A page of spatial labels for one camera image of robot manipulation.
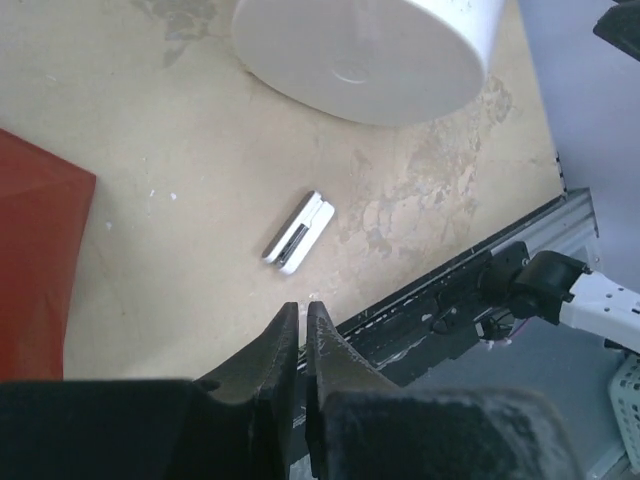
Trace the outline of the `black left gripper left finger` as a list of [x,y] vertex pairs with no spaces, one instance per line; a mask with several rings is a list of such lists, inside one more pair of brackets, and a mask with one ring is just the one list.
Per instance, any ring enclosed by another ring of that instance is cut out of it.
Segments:
[[285,479],[299,312],[196,379],[1,386],[5,479]]

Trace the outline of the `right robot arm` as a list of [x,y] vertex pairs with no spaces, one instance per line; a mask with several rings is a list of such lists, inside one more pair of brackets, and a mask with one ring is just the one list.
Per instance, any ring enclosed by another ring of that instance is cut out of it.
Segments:
[[602,267],[542,251],[488,295],[639,351],[639,4],[522,1],[564,184],[592,198]]

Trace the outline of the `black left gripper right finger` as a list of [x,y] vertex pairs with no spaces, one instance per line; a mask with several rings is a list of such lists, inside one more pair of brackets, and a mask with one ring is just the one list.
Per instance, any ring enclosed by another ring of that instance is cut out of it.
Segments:
[[317,479],[581,479],[551,404],[517,389],[401,388],[307,310],[305,439]]

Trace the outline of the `red paper bag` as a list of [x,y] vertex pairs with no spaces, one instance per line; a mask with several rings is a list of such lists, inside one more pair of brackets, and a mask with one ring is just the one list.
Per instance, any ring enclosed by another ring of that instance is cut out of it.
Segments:
[[96,177],[1,133],[1,378],[60,380]]

